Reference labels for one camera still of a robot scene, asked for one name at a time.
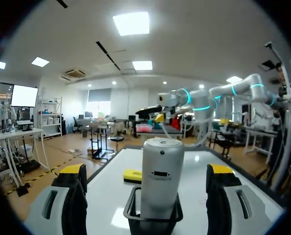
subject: pink object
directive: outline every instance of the pink object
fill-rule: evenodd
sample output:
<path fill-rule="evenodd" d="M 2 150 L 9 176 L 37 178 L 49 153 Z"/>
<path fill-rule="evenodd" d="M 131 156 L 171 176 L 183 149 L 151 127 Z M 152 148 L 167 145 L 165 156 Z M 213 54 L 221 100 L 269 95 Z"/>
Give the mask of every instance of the pink object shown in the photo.
<path fill-rule="evenodd" d="M 151 132 L 152 126 L 148 124 L 137 124 L 136 131 L 137 132 Z"/>

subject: square ceiling light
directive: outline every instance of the square ceiling light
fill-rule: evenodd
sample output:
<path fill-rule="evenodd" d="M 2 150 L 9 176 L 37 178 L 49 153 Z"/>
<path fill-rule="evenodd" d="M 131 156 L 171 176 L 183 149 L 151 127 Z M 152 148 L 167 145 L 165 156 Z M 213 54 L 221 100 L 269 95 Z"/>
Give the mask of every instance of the square ceiling light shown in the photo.
<path fill-rule="evenodd" d="M 152 70 L 152 61 L 133 61 L 135 70 Z"/>
<path fill-rule="evenodd" d="M 0 61 L 0 69 L 5 69 L 6 63 Z"/>
<path fill-rule="evenodd" d="M 233 76 L 233 77 L 228 78 L 226 81 L 229 83 L 234 83 L 234 82 L 240 82 L 241 80 L 242 79 L 240 77 Z"/>
<path fill-rule="evenodd" d="M 49 63 L 49 61 L 42 59 L 40 57 L 36 57 L 32 62 L 33 65 L 37 65 L 40 67 L 44 67 L 45 65 L 47 65 Z"/>
<path fill-rule="evenodd" d="M 113 16 L 113 20 L 121 36 L 148 34 L 150 32 L 149 14 L 147 12 Z"/>

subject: stool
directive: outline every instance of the stool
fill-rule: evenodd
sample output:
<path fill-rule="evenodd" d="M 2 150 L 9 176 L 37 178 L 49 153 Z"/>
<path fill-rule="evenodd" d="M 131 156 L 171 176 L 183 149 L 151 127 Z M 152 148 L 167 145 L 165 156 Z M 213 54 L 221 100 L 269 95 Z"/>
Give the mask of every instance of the stool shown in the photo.
<path fill-rule="evenodd" d="M 124 137 L 116 136 L 116 137 L 111 137 L 110 139 L 111 139 L 111 141 L 115 141 L 116 142 L 116 152 L 117 152 L 118 142 L 123 141 L 124 140 Z"/>

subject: monitor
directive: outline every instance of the monitor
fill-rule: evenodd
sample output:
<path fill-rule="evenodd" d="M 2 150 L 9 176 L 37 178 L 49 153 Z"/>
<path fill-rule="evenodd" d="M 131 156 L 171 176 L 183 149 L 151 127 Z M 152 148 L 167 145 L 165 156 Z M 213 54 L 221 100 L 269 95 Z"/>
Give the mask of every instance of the monitor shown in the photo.
<path fill-rule="evenodd" d="M 129 121 L 135 121 L 136 120 L 136 115 L 129 115 L 128 116 Z"/>
<path fill-rule="evenodd" d="M 92 118 L 93 115 L 92 115 L 92 112 L 85 112 L 85 118 Z"/>
<path fill-rule="evenodd" d="M 14 85 L 11 106 L 34 107 L 36 105 L 38 88 Z"/>
<path fill-rule="evenodd" d="M 30 108 L 22 108 L 17 111 L 17 121 L 30 120 Z"/>

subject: black basket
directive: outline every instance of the black basket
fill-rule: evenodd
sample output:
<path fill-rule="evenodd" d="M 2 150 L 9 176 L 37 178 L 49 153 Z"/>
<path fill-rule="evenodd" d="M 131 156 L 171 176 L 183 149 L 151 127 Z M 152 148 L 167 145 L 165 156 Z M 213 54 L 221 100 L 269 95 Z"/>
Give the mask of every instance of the black basket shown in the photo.
<path fill-rule="evenodd" d="M 140 218 L 141 187 L 134 187 L 123 215 L 128 219 L 132 235 L 170 235 L 177 222 L 183 219 L 179 197 L 175 201 L 170 219 Z"/>

